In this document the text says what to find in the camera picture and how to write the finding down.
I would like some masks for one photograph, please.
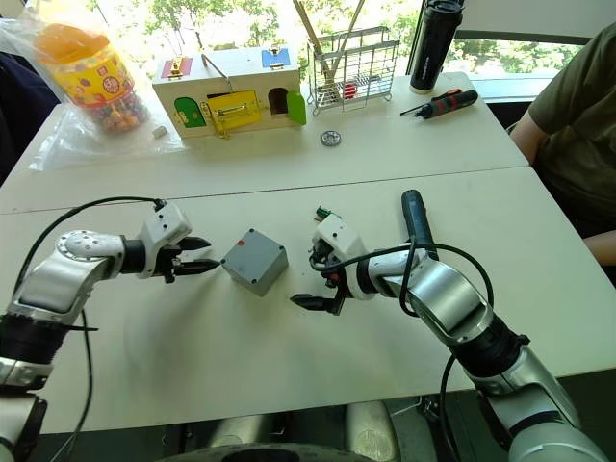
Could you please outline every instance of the wire basket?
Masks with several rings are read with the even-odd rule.
[[[342,106],[345,111],[366,107],[370,98],[392,99],[400,40],[392,39],[387,27],[342,32],[318,41],[317,47],[308,42],[308,102],[315,105],[314,116],[324,108]]]

